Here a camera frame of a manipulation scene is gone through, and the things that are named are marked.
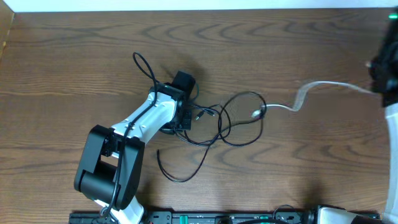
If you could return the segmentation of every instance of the white wall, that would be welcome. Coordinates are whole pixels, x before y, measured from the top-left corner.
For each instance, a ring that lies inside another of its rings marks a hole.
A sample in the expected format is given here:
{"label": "white wall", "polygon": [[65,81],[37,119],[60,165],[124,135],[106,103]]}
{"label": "white wall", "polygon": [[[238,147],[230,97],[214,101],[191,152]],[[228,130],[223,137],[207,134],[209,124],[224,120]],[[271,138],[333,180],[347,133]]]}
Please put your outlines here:
{"label": "white wall", "polygon": [[398,0],[4,0],[14,12],[394,7]]}

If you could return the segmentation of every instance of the tabletop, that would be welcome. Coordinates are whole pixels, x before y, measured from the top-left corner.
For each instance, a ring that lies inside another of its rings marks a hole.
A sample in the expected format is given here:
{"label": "tabletop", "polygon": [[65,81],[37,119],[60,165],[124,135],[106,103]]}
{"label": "tabletop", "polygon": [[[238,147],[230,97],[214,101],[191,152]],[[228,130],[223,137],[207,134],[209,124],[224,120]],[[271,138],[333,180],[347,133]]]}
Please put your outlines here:
{"label": "tabletop", "polygon": [[[151,80],[135,67],[140,52],[161,82],[178,70],[200,87],[197,103],[225,103],[256,91],[291,105],[311,81],[369,88],[365,63],[381,44],[390,9],[18,13],[0,61],[0,222],[65,223],[72,211],[99,210],[73,188],[90,129],[110,127],[146,99]],[[258,101],[231,105],[233,119]],[[258,124],[233,129],[244,142]],[[216,118],[192,121],[197,141]],[[261,138],[246,147],[217,142],[189,182],[203,148],[157,133],[145,148],[136,197],[175,211],[270,211],[280,204],[328,203],[383,212],[389,139],[378,95],[338,86],[310,91],[296,113],[269,108]]]}

